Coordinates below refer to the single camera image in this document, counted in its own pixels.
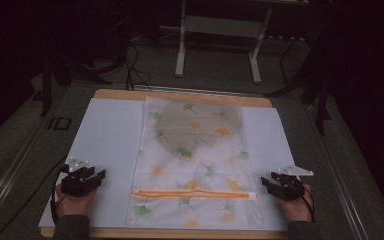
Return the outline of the white table mat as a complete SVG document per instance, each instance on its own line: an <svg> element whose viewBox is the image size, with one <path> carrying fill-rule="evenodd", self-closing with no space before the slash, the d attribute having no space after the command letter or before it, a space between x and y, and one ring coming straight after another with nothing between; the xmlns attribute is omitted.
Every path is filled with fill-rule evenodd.
<svg viewBox="0 0 384 240"><path fill-rule="evenodd" d="M285 230L286 220L281 210L261 183L262 177L269 177L271 172L293 161L279 114L273 108L240 106L262 223L240 229L128 225L126 218L141 143L145 101L94 98L86 110L68 158L86 160L106 171L90 213L92 228Z"/></svg>

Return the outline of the white metal stand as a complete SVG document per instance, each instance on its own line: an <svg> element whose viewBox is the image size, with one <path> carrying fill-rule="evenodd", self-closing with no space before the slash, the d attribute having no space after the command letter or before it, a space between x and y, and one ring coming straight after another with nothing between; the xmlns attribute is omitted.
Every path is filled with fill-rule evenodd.
<svg viewBox="0 0 384 240"><path fill-rule="evenodd" d="M273 9L268 8L265 11L264 19L262 22L253 22L188 15L186 12L186 8L187 0L182 0L180 17L180 40L175 68L175 76L183 76L186 53L185 36L187 32L248 37L254 38L256 40L255 47L248 52L248 59L253 81L255 84L260 84L262 82L262 78L257 62L257 56L259 54L261 44L265 37L265 33Z"/></svg>

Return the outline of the black metal stand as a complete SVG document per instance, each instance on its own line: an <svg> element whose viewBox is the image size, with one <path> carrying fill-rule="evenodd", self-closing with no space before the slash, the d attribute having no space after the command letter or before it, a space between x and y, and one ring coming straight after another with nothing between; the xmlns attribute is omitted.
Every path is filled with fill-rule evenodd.
<svg viewBox="0 0 384 240"><path fill-rule="evenodd" d="M69 86L71 77L66 67L65 56L54 50L51 44L42 49L42 113L45 117L52 105L52 77L61 86Z"/></svg>
<svg viewBox="0 0 384 240"><path fill-rule="evenodd" d="M265 93L265 96L279 97L294 89L304 86L305 90L302 93L300 100L305 105L311 105L314 101L317 101L315 125L318 132L324 136L324 120L329 118L326 111L328 83L331 77L329 59L324 56L324 50L319 41L320 32L317 32L316 30L304 30L301 37L310 47L310 51L304 60L303 65L290 81L286 79L283 59L292 46L298 41L298 39L294 39L281 55L281 59L279 61L282 77L287 85L274 92Z"/></svg>

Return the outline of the black rectangular floor frame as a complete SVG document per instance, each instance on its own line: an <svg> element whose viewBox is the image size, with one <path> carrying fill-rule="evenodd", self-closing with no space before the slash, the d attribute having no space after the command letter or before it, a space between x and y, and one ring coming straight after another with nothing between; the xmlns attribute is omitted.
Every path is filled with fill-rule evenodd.
<svg viewBox="0 0 384 240"><path fill-rule="evenodd" d="M48 124L48 130L68 130L71 126L72 120L65 117L53 117Z"/></svg>

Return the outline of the metal floor rail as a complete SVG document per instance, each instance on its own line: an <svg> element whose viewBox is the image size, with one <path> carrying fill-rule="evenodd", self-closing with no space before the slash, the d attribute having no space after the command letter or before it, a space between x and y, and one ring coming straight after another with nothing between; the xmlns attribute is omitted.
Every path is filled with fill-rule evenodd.
<svg viewBox="0 0 384 240"><path fill-rule="evenodd" d="M316 126L315 107L313 105L304 105L303 109L323 149L323 153L326 157L328 171L331 175L336 194L341 203L342 209L344 211L350 229L353 233L354 239L369 240L367 232L361 222L359 213L355 208L354 201L352 200L350 192L348 191L346 183L344 182L343 175L341 174L341 171L336 163L336 158L334 157L332 148L329 146L329 141L325 135L322 135L320 133L320 130Z"/></svg>
<svg viewBox="0 0 384 240"><path fill-rule="evenodd" d="M9 163L9 167L6 172L0 178L0 207L5 201L7 195L11 191L15 181L18 178L21 167L24 165L24 162L31 151L31 148L36 143L41 132L47 128L48 123L50 122L50 117L40 117L35 123L33 130L29 133L27 140L24 142L20 151L17 153L16 157Z"/></svg>

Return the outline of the person's right hand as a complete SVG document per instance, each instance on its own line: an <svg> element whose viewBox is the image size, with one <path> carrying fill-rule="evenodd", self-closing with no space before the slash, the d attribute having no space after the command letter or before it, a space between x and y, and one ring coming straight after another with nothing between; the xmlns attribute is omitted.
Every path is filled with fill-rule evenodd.
<svg viewBox="0 0 384 240"><path fill-rule="evenodd" d="M314 200L311 195L311 186L309 184L303 184L305 190L304 195L300 199L285 201L277 198L277 202L280 204L284 211L285 217L288 221L308 221L314 222Z"/></svg>

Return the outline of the metal floor strip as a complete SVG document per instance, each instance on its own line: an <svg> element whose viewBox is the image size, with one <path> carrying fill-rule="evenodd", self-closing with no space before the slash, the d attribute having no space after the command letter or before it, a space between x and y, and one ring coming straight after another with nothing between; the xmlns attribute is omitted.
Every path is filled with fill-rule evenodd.
<svg viewBox="0 0 384 240"><path fill-rule="evenodd" d="M263 98L263 94L249 94L249 93L236 93L226 91L213 91L213 90L200 90L200 89L187 89L175 87L161 87L161 86L145 86L135 85L134 91L150 91L150 92L170 92L170 93L189 93L189 94L205 94L205 95L222 95L222 96L238 96L238 97L254 97Z"/></svg>

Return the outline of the person's left hand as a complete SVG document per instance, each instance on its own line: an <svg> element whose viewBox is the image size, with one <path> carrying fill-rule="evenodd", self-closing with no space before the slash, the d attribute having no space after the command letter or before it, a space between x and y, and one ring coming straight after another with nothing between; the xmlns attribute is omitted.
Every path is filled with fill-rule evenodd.
<svg viewBox="0 0 384 240"><path fill-rule="evenodd" d="M56 213L59 218L70 215L88 216L93 199L97 190L93 190L89 194L76 198L70 195L65 195L61 191L61 184L56 186L57 207Z"/></svg>

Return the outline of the leaf-print zip bag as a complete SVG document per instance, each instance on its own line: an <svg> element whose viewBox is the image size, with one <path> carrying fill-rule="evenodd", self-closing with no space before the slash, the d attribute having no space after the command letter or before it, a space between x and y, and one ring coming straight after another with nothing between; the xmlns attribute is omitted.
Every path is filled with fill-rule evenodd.
<svg viewBox="0 0 384 240"><path fill-rule="evenodd" d="M177 157L155 137L147 98L126 223L144 227L245 228L262 223L244 139L232 149Z"/></svg>

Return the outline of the grey cloth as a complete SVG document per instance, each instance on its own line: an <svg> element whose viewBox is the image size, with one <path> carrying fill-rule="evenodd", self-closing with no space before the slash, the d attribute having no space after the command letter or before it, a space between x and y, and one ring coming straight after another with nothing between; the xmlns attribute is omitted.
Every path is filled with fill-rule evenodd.
<svg viewBox="0 0 384 240"><path fill-rule="evenodd" d="M155 137L177 157L218 153L241 141L242 112L237 105L157 100L153 110Z"/></svg>

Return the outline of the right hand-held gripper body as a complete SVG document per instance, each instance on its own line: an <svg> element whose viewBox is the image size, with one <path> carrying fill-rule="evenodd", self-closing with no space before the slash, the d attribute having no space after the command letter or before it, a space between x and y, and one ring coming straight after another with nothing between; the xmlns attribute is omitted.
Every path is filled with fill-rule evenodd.
<svg viewBox="0 0 384 240"><path fill-rule="evenodd" d="M278 169L276 173L282 174L284 178L278 182L279 197L282 200L290 201L301 198L304 195L303 182L301 176L313 176L311 170L307 170L295 165L288 165L282 169Z"/></svg>

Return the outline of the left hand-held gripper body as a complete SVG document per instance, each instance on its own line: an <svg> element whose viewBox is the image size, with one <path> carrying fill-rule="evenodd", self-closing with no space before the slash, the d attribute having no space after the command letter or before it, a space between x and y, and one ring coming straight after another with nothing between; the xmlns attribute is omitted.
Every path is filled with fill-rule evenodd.
<svg viewBox="0 0 384 240"><path fill-rule="evenodd" d="M96 176L98 173L94 173L89 178L76 177L77 170L82 167L87 167L88 164L89 162L86 160L80 160L74 157L69 158L68 163L63 166L63 172L66 173L66 176L61 180L61 191L63 194L80 198L96 189L88 187L87 180Z"/></svg>

